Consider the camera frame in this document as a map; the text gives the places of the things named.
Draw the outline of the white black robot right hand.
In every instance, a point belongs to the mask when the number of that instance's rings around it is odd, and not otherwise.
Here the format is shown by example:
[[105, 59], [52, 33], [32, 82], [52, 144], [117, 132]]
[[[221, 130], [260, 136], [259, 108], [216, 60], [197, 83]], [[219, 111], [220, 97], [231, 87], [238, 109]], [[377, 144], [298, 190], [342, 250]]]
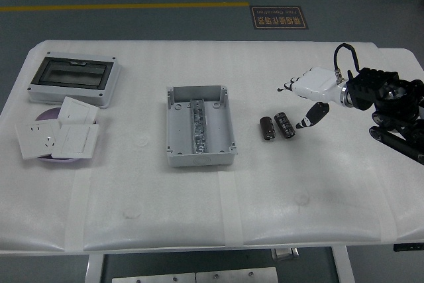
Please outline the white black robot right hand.
[[315, 104], [304, 118], [296, 124], [297, 129], [316, 125], [329, 112], [329, 103], [334, 102], [342, 107], [352, 107], [348, 100], [346, 80], [341, 73], [315, 67], [299, 78], [292, 78], [278, 91], [292, 91], [297, 96], [313, 101]]

